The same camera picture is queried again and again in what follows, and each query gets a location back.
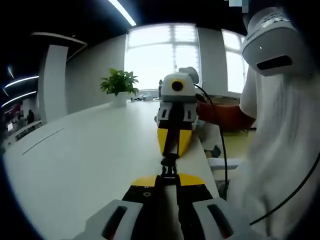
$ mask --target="yellow floor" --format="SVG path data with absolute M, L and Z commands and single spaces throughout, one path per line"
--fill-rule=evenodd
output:
M 227 158 L 240 158 L 244 159 L 246 157 L 248 148 L 253 141 L 255 130 L 250 130 L 248 135 L 245 132 L 239 133 L 224 133 L 223 138 L 225 142 L 225 150 Z M 219 158 L 221 161 L 224 160 L 224 154 L 222 153 Z M 234 170 L 228 171 L 228 178 L 232 178 Z M 224 180 L 225 171 L 216 170 L 213 173 L 215 180 Z

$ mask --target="bright window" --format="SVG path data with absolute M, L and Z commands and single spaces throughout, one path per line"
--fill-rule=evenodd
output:
M 179 68 L 194 67 L 201 79 L 199 40 L 194 24 L 137 27 L 126 40 L 124 69 L 133 71 L 139 90 L 158 89 L 159 80 Z
M 228 75 L 228 91 L 241 94 L 247 80 L 248 64 L 242 57 L 241 44 L 245 37 L 222 30 Z

